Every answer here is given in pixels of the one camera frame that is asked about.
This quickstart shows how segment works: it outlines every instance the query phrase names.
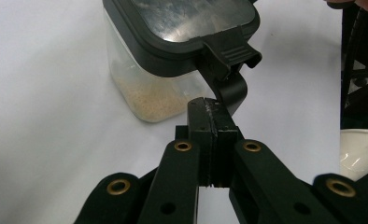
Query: black container lid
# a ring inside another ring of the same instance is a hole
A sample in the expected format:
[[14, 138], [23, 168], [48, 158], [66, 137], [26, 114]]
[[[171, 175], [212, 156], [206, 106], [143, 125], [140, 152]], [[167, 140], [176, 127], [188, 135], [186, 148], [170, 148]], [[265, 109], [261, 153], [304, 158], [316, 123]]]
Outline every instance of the black container lid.
[[207, 66], [223, 80], [261, 54], [248, 45], [260, 17], [248, 0], [104, 0], [137, 63], [159, 77]]

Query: white surface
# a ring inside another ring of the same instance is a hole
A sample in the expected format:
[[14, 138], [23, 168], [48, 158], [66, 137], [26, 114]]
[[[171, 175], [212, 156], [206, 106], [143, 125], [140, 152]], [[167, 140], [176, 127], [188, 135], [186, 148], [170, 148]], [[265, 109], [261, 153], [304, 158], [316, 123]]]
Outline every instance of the white surface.
[[354, 181], [368, 174], [368, 130], [341, 131], [340, 175]]
[[[263, 54], [234, 115], [307, 182], [339, 170], [340, 11], [260, 0]], [[0, 1], [0, 223], [72, 223], [96, 184], [156, 167], [181, 115], [137, 119], [108, 74], [102, 1]], [[235, 223], [201, 189], [199, 223]]]

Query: screw hole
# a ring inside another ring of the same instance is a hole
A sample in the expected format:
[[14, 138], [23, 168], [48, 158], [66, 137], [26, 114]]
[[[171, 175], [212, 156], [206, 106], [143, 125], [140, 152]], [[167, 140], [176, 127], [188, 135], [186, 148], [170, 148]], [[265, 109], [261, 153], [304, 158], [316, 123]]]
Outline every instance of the screw hole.
[[177, 142], [175, 143], [175, 149], [178, 151], [188, 151], [191, 149], [191, 144], [187, 142]]
[[244, 145], [243, 145], [243, 148], [247, 151], [251, 151], [251, 152], [258, 152], [261, 150], [261, 147], [260, 145], [258, 145], [257, 143], [255, 142], [246, 142]]
[[295, 203], [294, 209], [303, 215], [309, 215], [311, 212], [310, 208], [303, 203]]
[[164, 203], [161, 206], [161, 212], [165, 215], [170, 215], [176, 211], [176, 206], [173, 203]]
[[339, 194], [344, 197], [354, 197], [356, 195], [356, 190], [354, 190], [349, 184], [339, 179], [327, 179], [327, 187], [334, 193]]
[[107, 186], [107, 192], [111, 195], [120, 195], [128, 191], [131, 183], [125, 179], [117, 179], [111, 181]]

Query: black plastic bracket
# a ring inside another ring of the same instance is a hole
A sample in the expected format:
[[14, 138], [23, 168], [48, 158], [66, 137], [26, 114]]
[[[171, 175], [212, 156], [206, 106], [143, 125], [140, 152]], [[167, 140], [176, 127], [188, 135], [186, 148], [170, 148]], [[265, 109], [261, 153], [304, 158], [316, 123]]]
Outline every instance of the black plastic bracket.
[[187, 139], [167, 145], [137, 223], [196, 220], [199, 155], [198, 145]]
[[248, 85], [239, 71], [244, 63], [250, 68], [255, 67], [262, 55], [248, 44], [242, 27], [202, 39], [206, 48], [197, 60], [197, 69], [217, 100], [233, 115], [248, 94]]
[[188, 138], [201, 149], [199, 186], [228, 188], [234, 143], [243, 139], [227, 108], [217, 100], [197, 98], [188, 104], [188, 125], [176, 127], [176, 139]]
[[125, 173], [107, 176], [92, 191], [75, 223], [136, 223], [155, 171], [140, 179]]
[[241, 223], [339, 223], [263, 143], [237, 142], [234, 164], [230, 199]]
[[317, 176], [313, 186], [320, 202], [343, 223], [368, 223], [368, 200], [356, 182], [328, 174]]

